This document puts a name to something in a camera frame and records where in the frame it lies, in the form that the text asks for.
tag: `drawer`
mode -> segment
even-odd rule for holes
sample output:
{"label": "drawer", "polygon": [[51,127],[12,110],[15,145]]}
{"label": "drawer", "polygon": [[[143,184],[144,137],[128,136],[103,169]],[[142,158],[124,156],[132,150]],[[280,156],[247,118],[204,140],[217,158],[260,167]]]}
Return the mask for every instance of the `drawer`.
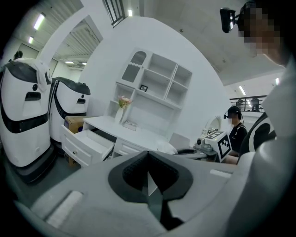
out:
{"label": "drawer", "polygon": [[91,164],[92,155],[81,149],[78,144],[74,144],[68,137],[65,138],[63,145],[65,152],[77,163],[82,166],[88,166]]}
{"label": "drawer", "polygon": [[112,151],[114,143],[84,130],[73,134],[62,125],[62,149],[81,166],[89,166],[103,161]]}
{"label": "drawer", "polygon": [[120,139],[116,140],[115,147],[114,147],[114,151],[116,153],[121,154],[121,155],[132,154],[132,153],[136,153],[136,152],[143,151],[143,150],[145,150],[145,149],[142,147],[138,147],[136,145],[125,142]]}

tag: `headset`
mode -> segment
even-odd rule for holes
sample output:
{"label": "headset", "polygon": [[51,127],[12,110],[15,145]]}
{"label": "headset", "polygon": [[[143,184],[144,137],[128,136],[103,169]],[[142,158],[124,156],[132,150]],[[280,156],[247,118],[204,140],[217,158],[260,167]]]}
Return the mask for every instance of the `headset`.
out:
{"label": "headset", "polygon": [[240,9],[240,14],[235,15],[235,10],[231,10],[228,7],[224,7],[220,9],[222,30],[224,33],[229,33],[233,29],[233,27],[238,24],[236,18],[238,18],[247,8],[255,7],[256,4],[253,1],[248,1],[244,4],[244,6]]}
{"label": "headset", "polygon": [[[228,118],[228,116],[226,115],[226,113],[228,112],[228,110],[224,113],[224,119]],[[243,122],[243,124],[245,125],[244,116],[242,115],[241,111],[238,110],[238,111],[235,111],[234,113],[235,113],[235,114],[238,114],[238,115],[239,115],[239,114],[241,115],[242,122]]]}

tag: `cardboard box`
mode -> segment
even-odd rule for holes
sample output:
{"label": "cardboard box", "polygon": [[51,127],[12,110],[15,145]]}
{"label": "cardboard box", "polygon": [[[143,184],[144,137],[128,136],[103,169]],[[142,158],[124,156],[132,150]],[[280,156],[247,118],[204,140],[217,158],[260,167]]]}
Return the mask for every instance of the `cardboard box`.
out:
{"label": "cardboard box", "polygon": [[72,157],[70,157],[66,152],[64,154],[65,154],[65,159],[69,163],[69,165],[71,167],[75,166],[77,162],[73,160]]}
{"label": "cardboard box", "polygon": [[[65,118],[65,122],[64,125],[66,128],[68,128],[72,133],[77,133],[82,131],[83,129],[83,119],[84,118],[89,118],[90,116],[67,116]],[[69,156],[66,152],[65,152],[65,159],[67,160],[67,162],[69,163],[69,165],[75,166],[76,165],[76,161],[72,159],[71,156]]]}
{"label": "cardboard box", "polygon": [[72,133],[77,133],[83,129],[83,119],[89,118],[89,116],[67,116],[65,118],[64,125]]}

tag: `white robot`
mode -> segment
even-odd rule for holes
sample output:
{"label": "white robot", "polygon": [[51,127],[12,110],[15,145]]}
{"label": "white robot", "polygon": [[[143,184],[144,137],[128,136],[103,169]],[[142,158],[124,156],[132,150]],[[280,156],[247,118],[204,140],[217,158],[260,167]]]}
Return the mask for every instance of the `white robot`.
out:
{"label": "white robot", "polygon": [[0,135],[4,151],[18,175],[32,182],[56,156],[48,121],[51,80],[45,73],[46,83],[41,90],[39,72],[18,61],[6,64],[1,73]]}
{"label": "white robot", "polygon": [[61,146],[61,125],[66,116],[85,116],[90,97],[90,89],[85,83],[74,82],[63,77],[53,78],[50,96],[49,130],[50,137],[59,153]]}

